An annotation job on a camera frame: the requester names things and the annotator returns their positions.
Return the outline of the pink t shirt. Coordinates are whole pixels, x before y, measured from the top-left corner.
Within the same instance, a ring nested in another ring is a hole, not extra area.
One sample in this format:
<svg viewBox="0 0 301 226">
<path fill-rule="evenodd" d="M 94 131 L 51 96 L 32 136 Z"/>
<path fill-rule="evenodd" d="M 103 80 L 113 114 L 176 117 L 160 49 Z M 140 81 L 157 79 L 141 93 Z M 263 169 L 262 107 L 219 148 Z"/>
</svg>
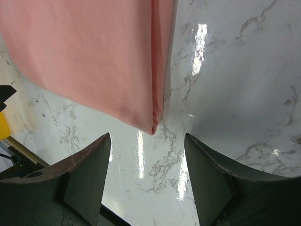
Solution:
<svg viewBox="0 0 301 226">
<path fill-rule="evenodd" d="M 30 82 L 153 135 L 173 9 L 172 0 L 3 0 L 0 33 Z"/>
</svg>

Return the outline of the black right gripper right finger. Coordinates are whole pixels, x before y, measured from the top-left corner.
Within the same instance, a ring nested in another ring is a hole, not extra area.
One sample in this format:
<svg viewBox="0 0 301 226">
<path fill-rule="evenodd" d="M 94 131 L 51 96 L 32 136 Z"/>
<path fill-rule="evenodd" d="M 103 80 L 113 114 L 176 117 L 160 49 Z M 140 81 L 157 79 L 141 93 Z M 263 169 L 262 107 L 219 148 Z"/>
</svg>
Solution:
<svg viewBox="0 0 301 226">
<path fill-rule="evenodd" d="M 185 135 L 184 149 L 200 225 L 300 225 L 300 177 L 253 169 L 191 134 Z"/>
</svg>

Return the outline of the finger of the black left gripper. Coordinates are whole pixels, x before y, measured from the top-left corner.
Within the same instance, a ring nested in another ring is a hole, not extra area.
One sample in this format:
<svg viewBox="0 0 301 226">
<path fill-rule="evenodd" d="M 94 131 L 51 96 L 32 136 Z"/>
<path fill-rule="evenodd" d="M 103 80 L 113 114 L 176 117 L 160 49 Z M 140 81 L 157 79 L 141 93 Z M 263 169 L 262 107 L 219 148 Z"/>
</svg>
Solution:
<svg viewBox="0 0 301 226">
<path fill-rule="evenodd" d="M 6 108 L 5 101 L 16 93 L 16 90 L 10 85 L 0 85 L 0 111 Z"/>
</svg>

